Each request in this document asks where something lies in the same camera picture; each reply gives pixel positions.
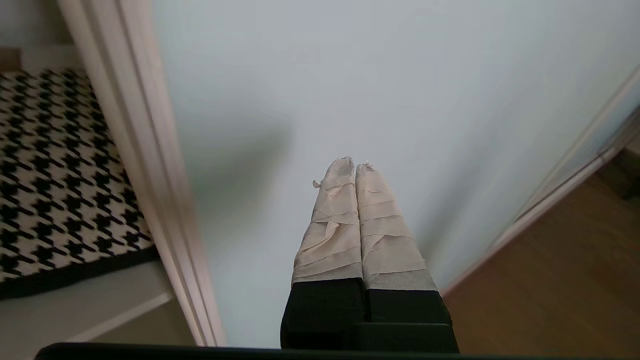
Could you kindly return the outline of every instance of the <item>houndstooth rug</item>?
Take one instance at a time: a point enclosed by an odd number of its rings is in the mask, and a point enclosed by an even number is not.
[[[0,299],[157,258],[86,74],[0,75]]]

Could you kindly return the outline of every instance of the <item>door frame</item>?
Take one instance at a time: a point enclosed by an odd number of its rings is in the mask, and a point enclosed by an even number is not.
[[[198,346],[227,344],[150,0],[58,0]]]

